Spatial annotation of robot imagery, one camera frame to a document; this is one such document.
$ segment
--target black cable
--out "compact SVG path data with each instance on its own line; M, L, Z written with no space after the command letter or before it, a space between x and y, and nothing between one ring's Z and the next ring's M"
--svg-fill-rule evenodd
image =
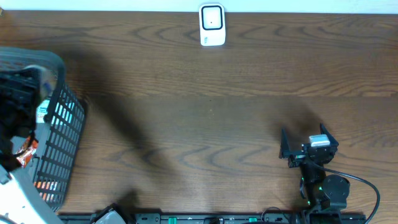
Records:
M373 185L372 183L370 183L369 181L364 180L364 179L362 179L362 178L356 177L356 176L351 175L351 174L346 174L346 173L343 173L343 172L339 172L339 171L327 169L327 168L324 168L324 167L322 167L322 166L320 166L320 165L314 163L314 162L311 161L311 160L309 160L309 161L310 161L310 164L311 164L311 165L313 165L314 167L316 167L316 168L318 168L318 169L320 169L320 170L323 170L323 171L326 171L326 172L331 172L331 173L333 173L333 174L342 175L342 176L344 176L344 177L349 177L349 178L352 178L352 179L354 179L354 180L358 180L358 181L360 181L360 182L362 182L362 183L364 183L364 184L368 184L370 187L373 188L373 190L374 190L375 193L376 193L376 204L375 204L375 206L374 206L374 208L373 208L372 213L370 214L370 216L368 217L368 219L364 222L364 224L368 224L368 223L371 221L371 219L373 218L374 214L376 214L377 209L379 208L379 204L380 204L380 193L379 193L379 190L377 189L377 187L376 187L375 185Z
M278 207L269 207L269 208L267 208L265 211L263 211L263 213L261 214L261 221L265 221L264 220L264 215L268 212L268 210L270 210L270 209L277 209L277 210L279 210L279 212L286 218L286 220L289 222L289 218L287 218L287 216L285 215L285 213L284 212L282 212L282 210L281 209L279 209Z

